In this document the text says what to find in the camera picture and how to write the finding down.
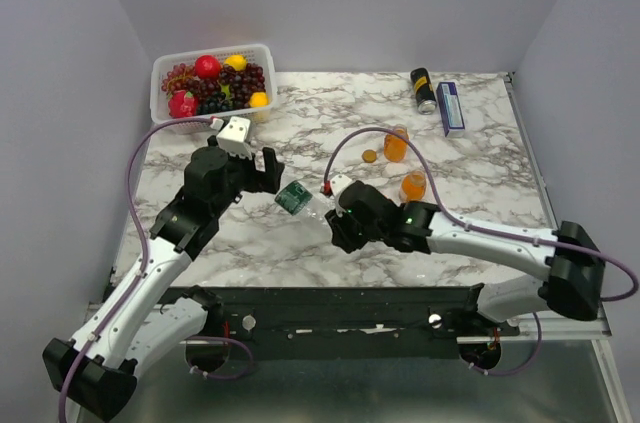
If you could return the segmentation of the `clear bottle green label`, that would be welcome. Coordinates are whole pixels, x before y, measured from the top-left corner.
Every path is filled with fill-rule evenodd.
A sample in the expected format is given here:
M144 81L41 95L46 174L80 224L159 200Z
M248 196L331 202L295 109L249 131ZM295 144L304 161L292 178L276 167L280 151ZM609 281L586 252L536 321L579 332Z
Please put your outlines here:
M275 196L275 203L305 225L329 231L325 216L333 209L332 203L312 193L299 180L286 183Z

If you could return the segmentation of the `orange juice bottle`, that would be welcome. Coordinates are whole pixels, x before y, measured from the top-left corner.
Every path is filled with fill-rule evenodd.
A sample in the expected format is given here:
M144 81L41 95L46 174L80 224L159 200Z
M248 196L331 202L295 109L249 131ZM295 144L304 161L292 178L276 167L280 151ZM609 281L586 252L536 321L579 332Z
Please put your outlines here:
M427 190L427 178L423 171L408 173L402 180L399 197L402 202L421 201Z
M395 133L395 136L387 134L384 138L383 153L388 161L397 163L405 158L408 148L407 143L402 138L399 138L398 135L407 139L408 131L407 128L402 125L394 126L392 131Z

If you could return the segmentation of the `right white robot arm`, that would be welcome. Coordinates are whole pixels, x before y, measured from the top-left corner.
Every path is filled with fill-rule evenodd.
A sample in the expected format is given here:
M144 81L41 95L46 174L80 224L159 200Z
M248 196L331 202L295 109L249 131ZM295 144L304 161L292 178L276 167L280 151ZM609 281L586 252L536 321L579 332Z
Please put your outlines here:
M577 321L598 316L605 262L579 224L517 228L425 202L397 205L373 186L344 176L326 183L323 192L334 202L325 216L332 243L347 253L382 242L402 253L465 256L519 271L516 278L482 285L476 301L461 308L461 325L471 334L545 310Z

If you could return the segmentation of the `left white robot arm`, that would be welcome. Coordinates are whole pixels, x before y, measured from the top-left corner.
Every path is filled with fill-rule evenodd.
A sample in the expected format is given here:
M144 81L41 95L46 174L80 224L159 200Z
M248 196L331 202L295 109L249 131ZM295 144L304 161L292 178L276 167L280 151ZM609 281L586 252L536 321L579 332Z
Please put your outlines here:
M144 234L142 254L94 316L68 340L54 338L43 360L59 392L58 419L73 401L102 421L127 405L138 380L182 340L214 336L220 311L205 300L181 298L163 315L152 313L173 281L219 230L219 220L242 193L275 194L284 165L263 150L265 168L253 153L234 156L218 146L195 151L184 184Z

